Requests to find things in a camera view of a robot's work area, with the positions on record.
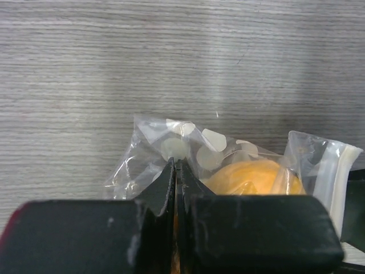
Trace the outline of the clear zip top bag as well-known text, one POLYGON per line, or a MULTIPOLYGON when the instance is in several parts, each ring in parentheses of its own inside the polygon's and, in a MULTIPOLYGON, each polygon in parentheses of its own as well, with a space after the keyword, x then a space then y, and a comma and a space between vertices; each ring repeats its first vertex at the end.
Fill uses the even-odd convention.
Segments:
POLYGON ((347 180, 362 150, 337 140, 290 131, 283 155, 190 121, 136 115, 131 141, 105 181, 107 199, 132 199, 161 174, 168 160, 186 160, 202 183, 221 168, 244 161, 272 160, 301 180, 342 231, 347 180))

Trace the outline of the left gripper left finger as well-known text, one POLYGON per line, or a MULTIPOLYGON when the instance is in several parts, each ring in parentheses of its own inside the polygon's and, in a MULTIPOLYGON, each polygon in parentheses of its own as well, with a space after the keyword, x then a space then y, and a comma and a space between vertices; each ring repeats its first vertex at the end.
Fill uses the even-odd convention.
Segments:
POLYGON ((131 200, 34 200, 1 235, 2 273, 169 273, 175 163, 131 200))

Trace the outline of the yellow fake fruit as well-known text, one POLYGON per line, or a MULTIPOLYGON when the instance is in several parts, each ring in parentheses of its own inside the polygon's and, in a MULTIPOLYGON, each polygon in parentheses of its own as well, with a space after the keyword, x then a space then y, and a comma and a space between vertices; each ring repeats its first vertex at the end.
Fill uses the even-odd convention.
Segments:
POLYGON ((203 183, 218 195, 304 195, 301 180, 272 160, 229 164, 203 183))

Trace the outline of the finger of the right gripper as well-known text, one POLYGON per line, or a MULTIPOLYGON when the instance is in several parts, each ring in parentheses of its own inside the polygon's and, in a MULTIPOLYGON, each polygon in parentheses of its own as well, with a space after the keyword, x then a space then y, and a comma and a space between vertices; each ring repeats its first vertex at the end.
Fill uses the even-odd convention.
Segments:
POLYGON ((341 239, 364 252, 364 169, 348 176, 341 239))

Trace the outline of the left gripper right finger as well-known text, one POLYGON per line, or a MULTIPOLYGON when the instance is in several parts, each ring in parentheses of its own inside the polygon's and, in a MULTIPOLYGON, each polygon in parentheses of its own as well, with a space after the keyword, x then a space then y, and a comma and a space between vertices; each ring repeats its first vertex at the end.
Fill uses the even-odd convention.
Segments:
POLYGON ((181 273, 331 273, 344 258, 320 201, 216 195, 176 163, 181 273))

